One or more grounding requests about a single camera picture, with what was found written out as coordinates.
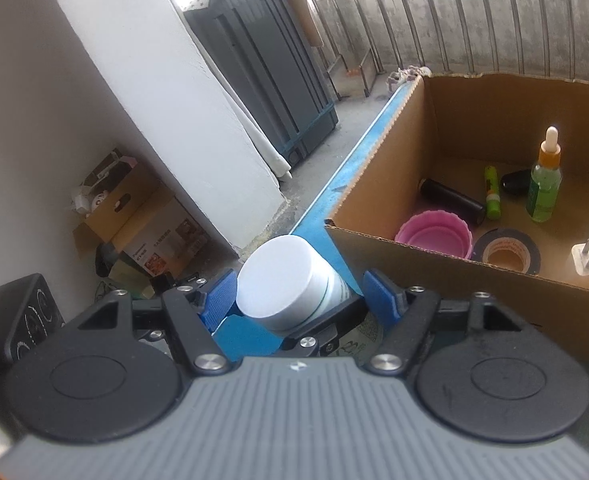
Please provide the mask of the white vitamin bottle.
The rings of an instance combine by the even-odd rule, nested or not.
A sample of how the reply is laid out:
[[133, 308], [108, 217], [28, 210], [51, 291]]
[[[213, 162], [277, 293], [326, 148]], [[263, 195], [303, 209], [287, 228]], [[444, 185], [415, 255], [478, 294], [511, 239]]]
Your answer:
[[339, 273], [296, 235], [265, 242], [237, 278], [239, 311], [277, 335], [299, 330], [351, 296]]

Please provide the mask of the pink silicone cup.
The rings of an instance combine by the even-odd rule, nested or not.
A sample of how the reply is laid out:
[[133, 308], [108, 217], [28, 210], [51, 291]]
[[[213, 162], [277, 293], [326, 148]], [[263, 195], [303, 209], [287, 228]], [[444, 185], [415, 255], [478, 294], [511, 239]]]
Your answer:
[[426, 210], [409, 218], [395, 235], [399, 244], [426, 252], [469, 259], [473, 253], [473, 233], [457, 214]]

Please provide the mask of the green glue stick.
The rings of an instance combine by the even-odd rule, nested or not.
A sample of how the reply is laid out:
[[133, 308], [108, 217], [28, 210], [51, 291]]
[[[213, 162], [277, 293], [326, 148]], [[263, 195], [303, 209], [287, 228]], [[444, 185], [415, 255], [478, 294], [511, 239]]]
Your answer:
[[485, 214], [489, 220], [501, 218], [499, 177], [494, 166], [485, 167]]

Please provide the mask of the green dropper bottle orange neck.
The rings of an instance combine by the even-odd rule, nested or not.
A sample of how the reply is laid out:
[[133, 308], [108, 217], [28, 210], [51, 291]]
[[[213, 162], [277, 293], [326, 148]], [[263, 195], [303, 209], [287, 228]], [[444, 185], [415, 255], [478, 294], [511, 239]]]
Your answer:
[[561, 147], [558, 130], [547, 128], [539, 156], [531, 169], [526, 211], [532, 221], [543, 223], [552, 218], [563, 176], [560, 171]]

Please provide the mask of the blue ocean print table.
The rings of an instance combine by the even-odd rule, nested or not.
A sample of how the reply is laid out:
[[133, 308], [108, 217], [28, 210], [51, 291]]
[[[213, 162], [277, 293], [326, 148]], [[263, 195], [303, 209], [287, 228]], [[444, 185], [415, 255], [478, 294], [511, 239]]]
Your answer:
[[403, 104], [411, 87], [412, 84], [406, 82], [395, 93], [392, 93], [389, 99], [385, 99], [383, 108], [378, 115], [373, 118], [360, 139], [352, 146], [351, 151], [345, 154], [345, 159], [342, 160], [323, 188], [319, 189], [319, 194], [315, 196], [308, 209], [304, 211], [301, 218], [289, 231], [289, 234], [299, 235], [304, 240], [307, 240], [316, 252], [347, 282], [352, 292], [358, 294], [361, 292], [360, 287], [353, 278], [345, 260], [340, 256], [337, 247], [331, 241], [331, 237], [326, 232], [324, 221], [339, 202], [345, 187], [357, 174], [357, 169], [363, 165], [366, 157], [371, 154], [376, 142], [383, 137], [383, 130], [385, 130], [395, 112]]

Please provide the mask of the cardboard boxes on floor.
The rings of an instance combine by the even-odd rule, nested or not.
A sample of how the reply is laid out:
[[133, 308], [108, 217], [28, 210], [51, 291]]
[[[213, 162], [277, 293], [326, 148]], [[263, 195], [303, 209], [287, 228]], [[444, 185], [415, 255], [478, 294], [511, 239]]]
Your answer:
[[71, 192], [80, 258], [108, 285], [150, 298], [206, 247], [208, 233], [142, 162], [111, 152]]

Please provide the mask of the black cylindrical tube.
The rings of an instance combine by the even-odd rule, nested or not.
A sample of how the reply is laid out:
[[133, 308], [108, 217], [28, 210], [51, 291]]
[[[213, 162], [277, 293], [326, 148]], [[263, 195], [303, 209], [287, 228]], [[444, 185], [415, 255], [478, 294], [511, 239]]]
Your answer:
[[468, 226], [480, 226], [485, 221], [485, 204], [432, 179], [424, 179], [418, 188], [421, 198], [435, 206], [457, 214]]

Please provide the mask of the black electrical tape roll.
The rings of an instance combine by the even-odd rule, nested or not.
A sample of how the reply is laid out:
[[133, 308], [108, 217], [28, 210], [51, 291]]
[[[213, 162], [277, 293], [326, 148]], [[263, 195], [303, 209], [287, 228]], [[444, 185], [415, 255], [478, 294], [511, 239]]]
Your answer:
[[498, 228], [486, 232], [473, 245], [471, 259], [488, 266], [537, 275], [541, 270], [541, 252], [524, 232]]

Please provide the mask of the black oval object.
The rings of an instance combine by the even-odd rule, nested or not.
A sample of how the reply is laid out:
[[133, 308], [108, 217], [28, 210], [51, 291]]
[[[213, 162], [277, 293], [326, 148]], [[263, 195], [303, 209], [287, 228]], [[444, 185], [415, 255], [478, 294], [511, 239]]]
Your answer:
[[501, 190], [509, 196], [523, 197], [529, 193], [531, 170], [523, 169], [504, 174], [500, 180]]

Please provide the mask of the brown cardboard box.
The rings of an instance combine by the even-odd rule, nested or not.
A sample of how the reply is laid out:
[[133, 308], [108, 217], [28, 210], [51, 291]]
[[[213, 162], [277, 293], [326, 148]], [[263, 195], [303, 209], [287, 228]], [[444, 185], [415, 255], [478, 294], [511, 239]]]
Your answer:
[[[531, 167], [547, 128], [559, 133], [563, 176], [552, 217], [530, 219], [521, 197], [504, 197], [499, 220], [470, 220], [527, 234], [541, 255], [534, 274], [397, 242], [401, 226], [429, 209], [426, 180], [485, 200], [485, 168]], [[589, 361], [589, 284], [572, 278], [573, 246], [589, 239], [589, 82], [511, 74], [417, 80], [333, 212], [326, 230], [354, 276], [377, 269], [402, 285], [445, 297], [485, 290], [574, 356]]]

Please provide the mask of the pair of white sneakers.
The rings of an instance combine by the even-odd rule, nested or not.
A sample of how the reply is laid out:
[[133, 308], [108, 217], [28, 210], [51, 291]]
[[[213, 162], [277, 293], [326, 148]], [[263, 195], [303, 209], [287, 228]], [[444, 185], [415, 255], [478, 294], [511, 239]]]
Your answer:
[[390, 73], [387, 77], [388, 90], [393, 93], [402, 84], [413, 81], [419, 77], [431, 77], [432, 71], [427, 66], [414, 66], [411, 65], [407, 68], [398, 68], [394, 72]]

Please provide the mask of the dark green slatted cabinet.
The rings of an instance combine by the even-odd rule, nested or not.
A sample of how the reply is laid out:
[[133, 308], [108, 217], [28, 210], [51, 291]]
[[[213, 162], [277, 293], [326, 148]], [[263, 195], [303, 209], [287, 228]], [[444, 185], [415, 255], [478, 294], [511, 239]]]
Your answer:
[[206, 0], [184, 16], [286, 162], [299, 165], [335, 130], [307, 0]]

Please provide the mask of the metal balcony railing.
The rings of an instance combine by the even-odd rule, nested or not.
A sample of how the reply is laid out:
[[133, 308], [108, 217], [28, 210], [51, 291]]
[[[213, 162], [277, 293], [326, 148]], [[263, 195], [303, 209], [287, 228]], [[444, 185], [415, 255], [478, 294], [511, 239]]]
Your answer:
[[589, 0], [309, 0], [327, 56], [380, 72], [589, 81]]

